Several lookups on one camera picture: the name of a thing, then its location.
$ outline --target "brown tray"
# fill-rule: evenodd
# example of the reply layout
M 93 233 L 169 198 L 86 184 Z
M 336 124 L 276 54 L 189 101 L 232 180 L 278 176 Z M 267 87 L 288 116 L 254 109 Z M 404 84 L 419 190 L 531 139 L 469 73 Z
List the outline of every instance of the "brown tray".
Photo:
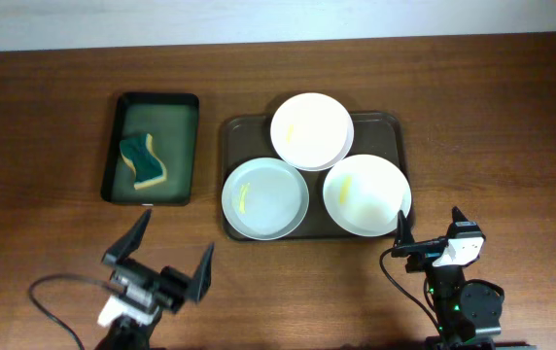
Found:
M 347 157 L 352 155 L 374 155 L 387 159 L 407 176 L 405 152 L 401 128 L 397 119 L 383 112 L 350 113 L 354 122 L 354 143 Z M 222 186 L 228 175 L 242 163 L 262 157 L 279 158 L 271 146 L 268 116 L 238 117 L 226 122 L 222 129 Z M 359 238 L 339 225 L 330 217 L 324 205 L 322 190 L 328 170 L 298 170 L 306 181 L 310 194 L 308 211 L 302 223 L 291 233 L 280 238 L 288 239 L 333 239 Z M 407 217 L 414 222 L 414 207 Z M 255 241 L 234 229 L 222 214 L 222 228 L 226 235 L 236 241 Z

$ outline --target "yellow sponge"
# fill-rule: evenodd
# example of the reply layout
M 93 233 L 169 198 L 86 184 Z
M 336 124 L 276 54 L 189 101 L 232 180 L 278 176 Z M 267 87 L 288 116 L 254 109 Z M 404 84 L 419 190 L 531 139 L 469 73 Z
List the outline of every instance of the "yellow sponge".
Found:
M 133 188 L 145 189 L 166 180 L 163 162 L 153 151 L 153 136 L 143 133 L 121 141 L 121 156 L 135 174 Z

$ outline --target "white bowl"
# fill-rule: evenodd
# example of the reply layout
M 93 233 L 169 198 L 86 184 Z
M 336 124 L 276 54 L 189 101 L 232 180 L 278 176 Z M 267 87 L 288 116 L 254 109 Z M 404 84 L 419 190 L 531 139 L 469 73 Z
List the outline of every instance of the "white bowl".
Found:
M 354 141 L 349 112 L 321 93 L 283 103 L 271 121 L 271 143 L 288 164 L 306 171 L 328 169 L 347 156 Z
M 283 237 L 306 216 L 308 188 L 301 174 L 276 158 L 239 165 L 226 179 L 222 210 L 241 234 L 259 240 Z
M 382 157 L 358 155 L 330 170 L 324 182 L 324 203 L 339 226 L 374 237 L 397 228 L 399 210 L 407 216 L 412 193 L 394 164 Z

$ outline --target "dark green tray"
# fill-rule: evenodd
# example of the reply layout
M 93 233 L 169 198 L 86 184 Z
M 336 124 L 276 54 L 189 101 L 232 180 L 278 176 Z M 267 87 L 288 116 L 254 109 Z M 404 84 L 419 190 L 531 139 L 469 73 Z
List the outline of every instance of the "dark green tray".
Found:
M 198 97 L 190 93 L 127 92 L 118 100 L 101 197 L 116 204 L 186 205 L 191 197 L 193 155 L 198 130 Z M 133 172 L 124 164 L 119 143 L 149 132 L 167 180 L 133 189 Z

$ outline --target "white robot part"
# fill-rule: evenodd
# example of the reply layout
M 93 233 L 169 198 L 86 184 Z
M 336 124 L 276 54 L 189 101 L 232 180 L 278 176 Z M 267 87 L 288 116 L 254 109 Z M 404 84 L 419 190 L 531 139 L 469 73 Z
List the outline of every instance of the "white robot part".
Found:
M 436 259 L 432 266 L 441 267 L 470 263 L 479 256 L 484 241 L 483 237 L 450 238 L 442 256 Z
M 158 312 L 159 308 L 156 308 L 153 314 L 148 314 L 120 300 L 118 297 L 110 296 L 99 314 L 97 323 L 101 327 L 110 327 L 114 320 L 122 315 L 126 315 L 141 325 L 150 325 Z

